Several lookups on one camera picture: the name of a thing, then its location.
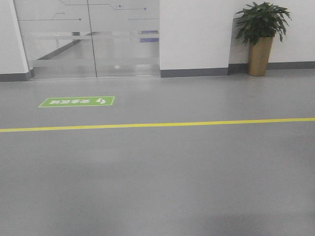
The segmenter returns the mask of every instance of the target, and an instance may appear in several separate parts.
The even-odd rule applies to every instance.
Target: gray floor
[[[313,118],[315,70],[1,83],[0,101],[1,128]],[[314,122],[0,133],[0,235],[314,236],[314,143]]]

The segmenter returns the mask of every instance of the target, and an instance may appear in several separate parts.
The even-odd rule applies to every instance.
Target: glass wall
[[[15,0],[36,78],[159,74],[158,0]]]

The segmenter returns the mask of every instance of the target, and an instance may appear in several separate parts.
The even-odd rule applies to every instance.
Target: white arrow icon
[[[96,102],[99,102],[100,104],[106,103],[106,101],[102,98],[99,98],[98,100],[96,100]]]

